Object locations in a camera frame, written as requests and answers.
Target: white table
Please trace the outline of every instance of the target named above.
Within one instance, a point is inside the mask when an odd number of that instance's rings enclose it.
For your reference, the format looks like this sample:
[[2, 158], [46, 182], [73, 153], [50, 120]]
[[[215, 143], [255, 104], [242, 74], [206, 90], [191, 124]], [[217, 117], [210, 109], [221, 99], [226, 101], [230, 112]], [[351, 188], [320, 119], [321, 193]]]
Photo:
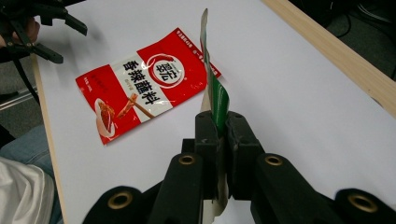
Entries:
[[[267, 5], [96, 0], [68, 8], [87, 24], [88, 36], [59, 21], [43, 26], [39, 37], [64, 56], [63, 64], [39, 58], [36, 78], [65, 221], [81, 223], [116, 186], [144, 191], [161, 181], [182, 139], [194, 137], [203, 97], [200, 93], [103, 146], [75, 78], [176, 27], [199, 46], [206, 7], [208, 49], [223, 74], [230, 110], [247, 118], [264, 149], [288, 158], [329, 197], [358, 188], [396, 204], [395, 119]], [[253, 223], [248, 207], [230, 202], [217, 223]]]

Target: gray floor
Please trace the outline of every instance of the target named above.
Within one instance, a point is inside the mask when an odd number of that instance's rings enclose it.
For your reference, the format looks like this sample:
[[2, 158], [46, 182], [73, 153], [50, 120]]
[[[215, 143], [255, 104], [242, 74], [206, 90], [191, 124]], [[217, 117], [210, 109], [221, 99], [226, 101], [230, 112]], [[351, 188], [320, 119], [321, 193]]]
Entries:
[[[396, 46], [386, 35], [374, 27], [354, 17], [350, 17], [350, 19], [350, 32], [342, 37], [341, 40], [390, 77], [394, 73], [396, 66]], [[345, 15], [340, 15], [333, 19], [330, 26], [328, 26], [328, 30], [334, 35], [340, 35], [347, 29], [348, 22]], [[29, 58], [21, 61], [25, 72], [34, 83], [32, 65]], [[13, 63], [0, 64], [0, 93], [9, 93], [20, 89], [24, 89], [24, 85]], [[7, 128], [15, 137], [42, 123], [40, 107], [34, 99], [0, 111], [0, 124]]]

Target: white garment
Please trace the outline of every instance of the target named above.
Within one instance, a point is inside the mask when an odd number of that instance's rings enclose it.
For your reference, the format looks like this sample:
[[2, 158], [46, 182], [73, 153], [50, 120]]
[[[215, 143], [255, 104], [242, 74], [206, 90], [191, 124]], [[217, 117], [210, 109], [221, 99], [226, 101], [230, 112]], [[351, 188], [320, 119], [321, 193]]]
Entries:
[[40, 168], [0, 157], [0, 223], [49, 223], [53, 194], [53, 181]]

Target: person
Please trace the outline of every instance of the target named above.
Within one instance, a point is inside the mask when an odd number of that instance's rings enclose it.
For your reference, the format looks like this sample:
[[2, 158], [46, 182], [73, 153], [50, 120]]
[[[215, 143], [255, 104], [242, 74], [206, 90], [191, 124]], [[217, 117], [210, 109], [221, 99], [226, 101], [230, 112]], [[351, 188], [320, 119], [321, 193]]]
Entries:
[[[32, 42], [39, 29], [39, 23], [29, 18], [25, 32]], [[13, 38], [19, 42], [15, 33]], [[0, 37], [0, 62], [10, 58], [5, 46]], [[64, 223], [44, 126], [11, 138], [0, 148], [0, 201], [0, 223]]]

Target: seasoning packet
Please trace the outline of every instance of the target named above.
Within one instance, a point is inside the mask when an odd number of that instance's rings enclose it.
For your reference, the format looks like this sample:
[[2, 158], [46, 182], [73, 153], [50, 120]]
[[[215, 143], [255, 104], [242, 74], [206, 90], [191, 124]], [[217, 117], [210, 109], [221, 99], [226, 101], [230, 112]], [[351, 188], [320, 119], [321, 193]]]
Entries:
[[[219, 70], [211, 64], [216, 77]], [[206, 86], [204, 55], [176, 28], [135, 55], [76, 78], [103, 144], [183, 103]]]

